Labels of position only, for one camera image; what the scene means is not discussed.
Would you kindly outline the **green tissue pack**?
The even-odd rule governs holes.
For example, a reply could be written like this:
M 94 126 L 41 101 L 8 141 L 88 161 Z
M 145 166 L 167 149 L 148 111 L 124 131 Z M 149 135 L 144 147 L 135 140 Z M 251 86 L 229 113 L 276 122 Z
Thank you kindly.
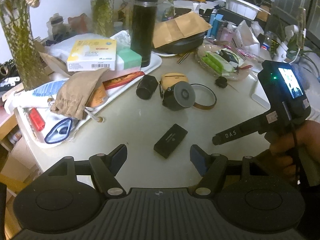
M 140 68 L 141 64 L 142 57 L 130 48 L 117 51 L 116 70 Z

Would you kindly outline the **orange snack packet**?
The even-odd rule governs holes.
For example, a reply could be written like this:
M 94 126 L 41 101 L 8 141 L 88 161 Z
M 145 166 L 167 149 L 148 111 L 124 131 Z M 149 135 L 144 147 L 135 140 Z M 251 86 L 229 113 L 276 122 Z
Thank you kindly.
M 105 103 L 107 100 L 108 100 L 108 94 L 105 90 L 104 84 L 101 83 L 100 85 L 95 87 L 95 89 L 93 90 L 86 106 L 91 108 L 99 107 L 100 105 Z

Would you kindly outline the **black cylindrical adapter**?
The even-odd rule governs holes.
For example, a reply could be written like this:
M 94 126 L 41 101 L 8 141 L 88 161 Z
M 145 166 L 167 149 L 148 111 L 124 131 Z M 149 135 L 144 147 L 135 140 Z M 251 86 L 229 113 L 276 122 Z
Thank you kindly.
M 158 81 L 154 76 L 144 75 L 137 86 L 136 95 L 140 99 L 149 100 L 157 89 L 157 86 Z

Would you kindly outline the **white food container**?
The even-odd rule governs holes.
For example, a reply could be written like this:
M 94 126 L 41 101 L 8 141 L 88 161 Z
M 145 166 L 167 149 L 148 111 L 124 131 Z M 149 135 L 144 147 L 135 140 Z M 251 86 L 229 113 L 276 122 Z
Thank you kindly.
M 264 11 L 264 9 L 244 0 L 226 0 L 225 6 L 227 10 L 249 20 L 255 20 L 258 13 Z

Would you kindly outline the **yellow earbud case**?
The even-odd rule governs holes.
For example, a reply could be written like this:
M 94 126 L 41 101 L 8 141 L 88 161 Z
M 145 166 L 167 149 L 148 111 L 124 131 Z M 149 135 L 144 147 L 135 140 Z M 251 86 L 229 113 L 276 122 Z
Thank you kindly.
M 163 90 L 167 90 L 169 87 L 180 81 L 188 83 L 189 79 L 185 74 L 182 73 L 167 73 L 161 76 L 160 85 Z

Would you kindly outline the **black thermos bottle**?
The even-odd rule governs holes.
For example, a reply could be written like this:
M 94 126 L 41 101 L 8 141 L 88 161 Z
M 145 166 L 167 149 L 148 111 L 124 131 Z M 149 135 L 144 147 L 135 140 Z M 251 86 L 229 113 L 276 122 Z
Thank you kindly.
M 158 0 L 134 0 L 133 4 L 130 48 L 142 57 L 142 68 L 151 60 L 157 3 Z

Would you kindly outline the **red flat packet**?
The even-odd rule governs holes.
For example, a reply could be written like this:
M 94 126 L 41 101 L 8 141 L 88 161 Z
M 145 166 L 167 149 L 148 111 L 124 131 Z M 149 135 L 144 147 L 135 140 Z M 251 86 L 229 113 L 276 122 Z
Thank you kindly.
M 131 74 L 127 74 L 121 77 L 117 77 L 114 78 L 112 80 L 108 80 L 108 81 L 104 81 L 103 85 L 105 90 L 109 90 L 109 89 L 113 89 L 113 88 L 117 88 L 120 86 L 123 86 L 131 81 L 133 81 L 134 79 L 140 77 L 140 76 L 144 76 L 145 73 L 144 72 L 135 72 L 135 73 L 131 73 Z

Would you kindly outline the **black grey round device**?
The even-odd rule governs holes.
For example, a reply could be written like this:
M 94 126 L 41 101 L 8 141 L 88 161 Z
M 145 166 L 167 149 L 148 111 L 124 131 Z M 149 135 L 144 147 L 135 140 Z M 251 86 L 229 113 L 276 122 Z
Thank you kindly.
M 168 87 L 163 95 L 162 105 L 171 111 L 190 108 L 195 103 L 195 92 L 191 84 L 180 81 Z

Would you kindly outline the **glass snack dish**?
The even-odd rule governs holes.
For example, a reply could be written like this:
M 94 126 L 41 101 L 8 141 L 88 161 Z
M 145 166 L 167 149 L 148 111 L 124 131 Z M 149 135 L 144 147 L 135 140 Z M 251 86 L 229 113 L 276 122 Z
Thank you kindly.
M 227 44 L 202 44 L 197 48 L 195 56 L 208 72 L 229 81 L 243 80 L 253 68 L 243 55 Z

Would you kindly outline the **beige drawstring pouch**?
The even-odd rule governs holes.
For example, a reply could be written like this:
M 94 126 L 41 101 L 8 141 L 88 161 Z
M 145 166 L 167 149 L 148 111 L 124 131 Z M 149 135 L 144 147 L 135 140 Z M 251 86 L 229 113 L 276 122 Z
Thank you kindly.
M 86 104 L 95 87 L 103 83 L 108 71 L 108 68 L 101 68 L 73 74 L 59 89 L 50 111 L 78 120 L 84 119 Z

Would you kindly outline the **black rectangular case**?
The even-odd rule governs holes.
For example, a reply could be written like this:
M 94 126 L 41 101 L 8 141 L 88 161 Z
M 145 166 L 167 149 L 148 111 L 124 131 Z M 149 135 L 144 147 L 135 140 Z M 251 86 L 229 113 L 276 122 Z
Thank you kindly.
M 154 144 L 153 150 L 167 159 L 183 141 L 188 131 L 178 124 L 173 124 L 169 130 Z

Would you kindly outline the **white plastic tray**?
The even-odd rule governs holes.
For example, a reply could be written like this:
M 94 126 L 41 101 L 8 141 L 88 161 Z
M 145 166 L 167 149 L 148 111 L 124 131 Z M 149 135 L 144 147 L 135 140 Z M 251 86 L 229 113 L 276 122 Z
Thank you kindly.
M 161 57 L 152 53 L 150 64 L 143 68 L 141 72 L 125 72 L 124 74 L 116 75 L 116 79 L 120 81 L 124 81 L 125 76 L 131 79 L 124 85 L 118 83 L 117 87 L 105 87 L 102 83 L 99 83 L 99 87 L 94 91 L 93 98 L 86 107 L 85 118 L 83 120 L 55 114 L 49 109 L 52 102 L 48 100 L 56 98 L 58 90 L 67 79 L 51 81 L 36 89 L 16 94 L 15 98 L 20 104 L 16 109 L 26 132 L 32 135 L 36 142 L 58 145 L 64 140 L 71 139 L 76 131 L 92 116 L 95 116 L 95 120 L 98 120 L 98 112 L 101 109 L 122 92 L 137 83 L 143 75 L 156 70 L 161 64 Z

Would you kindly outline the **white plastic bag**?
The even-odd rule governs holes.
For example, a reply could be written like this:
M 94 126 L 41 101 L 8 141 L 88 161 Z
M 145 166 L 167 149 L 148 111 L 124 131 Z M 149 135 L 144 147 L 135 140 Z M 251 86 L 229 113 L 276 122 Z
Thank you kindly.
M 236 28 L 233 40 L 238 48 L 253 55 L 259 54 L 260 43 L 245 20 L 243 20 Z

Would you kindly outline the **amber tape roll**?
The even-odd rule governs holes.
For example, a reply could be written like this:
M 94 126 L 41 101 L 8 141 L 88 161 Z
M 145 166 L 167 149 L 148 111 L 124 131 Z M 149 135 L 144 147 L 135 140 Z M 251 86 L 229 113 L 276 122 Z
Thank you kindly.
M 195 102 L 193 106 L 201 110 L 211 110 L 217 103 L 216 94 L 207 86 L 200 83 L 192 83 L 191 87 L 195 92 Z

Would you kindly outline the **black zip case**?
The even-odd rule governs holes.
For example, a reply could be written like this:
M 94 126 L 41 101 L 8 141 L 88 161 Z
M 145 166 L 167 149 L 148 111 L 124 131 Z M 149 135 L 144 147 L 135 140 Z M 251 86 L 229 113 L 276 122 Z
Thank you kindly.
M 155 52 L 166 54 L 183 54 L 192 51 L 203 44 L 205 33 L 198 33 L 193 36 L 182 38 L 180 40 L 154 48 Z

